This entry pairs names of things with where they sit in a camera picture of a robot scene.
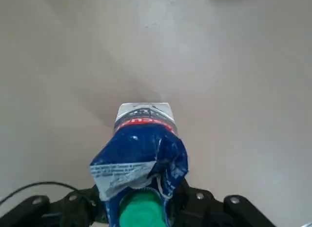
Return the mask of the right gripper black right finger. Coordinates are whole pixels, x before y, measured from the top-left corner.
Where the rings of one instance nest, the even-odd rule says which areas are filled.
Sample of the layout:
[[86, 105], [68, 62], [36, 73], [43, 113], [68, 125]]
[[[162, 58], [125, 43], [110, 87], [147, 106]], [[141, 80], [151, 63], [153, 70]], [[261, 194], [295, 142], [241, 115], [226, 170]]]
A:
[[174, 191], [167, 213], [172, 227], [274, 227], [275, 225], [246, 197], [215, 199], [204, 189], [188, 185], [186, 180]]

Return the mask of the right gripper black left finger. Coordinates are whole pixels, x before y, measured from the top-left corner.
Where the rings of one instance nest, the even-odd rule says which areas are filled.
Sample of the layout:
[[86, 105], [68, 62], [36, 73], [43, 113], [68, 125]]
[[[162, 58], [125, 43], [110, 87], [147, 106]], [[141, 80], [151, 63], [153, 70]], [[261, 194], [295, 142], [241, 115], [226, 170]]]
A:
[[2, 227], [90, 227], [105, 224], [105, 207], [96, 186], [72, 190], [51, 202], [47, 195], [31, 196], [1, 216]]

